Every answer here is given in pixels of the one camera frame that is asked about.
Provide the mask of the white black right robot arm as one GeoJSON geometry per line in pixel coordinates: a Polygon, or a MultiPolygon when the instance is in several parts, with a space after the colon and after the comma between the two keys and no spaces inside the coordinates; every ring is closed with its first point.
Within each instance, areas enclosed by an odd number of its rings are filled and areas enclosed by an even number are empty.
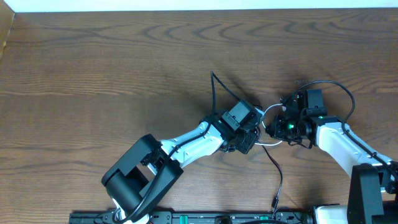
{"type": "Polygon", "coordinates": [[[289,144],[308,139],[350,177],[347,205],[314,207],[314,223],[397,223],[397,200],[382,199],[384,192],[397,195],[397,162],[366,144],[338,117],[278,115],[266,126],[266,133],[289,144]]]}

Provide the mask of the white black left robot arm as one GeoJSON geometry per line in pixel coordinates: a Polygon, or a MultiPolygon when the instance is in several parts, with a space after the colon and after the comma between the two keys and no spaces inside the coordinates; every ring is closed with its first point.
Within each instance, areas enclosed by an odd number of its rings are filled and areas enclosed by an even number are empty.
{"type": "Polygon", "coordinates": [[[258,123],[257,115],[241,118],[226,111],[205,117],[194,130],[173,139],[141,137],[101,179],[116,205],[113,222],[147,223],[184,167],[216,151],[248,153],[258,123]]]}

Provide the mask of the brown wooden side panel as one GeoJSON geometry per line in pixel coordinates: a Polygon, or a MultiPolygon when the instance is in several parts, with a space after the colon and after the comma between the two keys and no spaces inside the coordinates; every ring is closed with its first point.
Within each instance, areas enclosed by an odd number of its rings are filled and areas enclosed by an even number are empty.
{"type": "Polygon", "coordinates": [[[1,0],[0,5],[0,58],[4,54],[7,38],[10,34],[12,23],[14,22],[15,12],[1,0]]]}

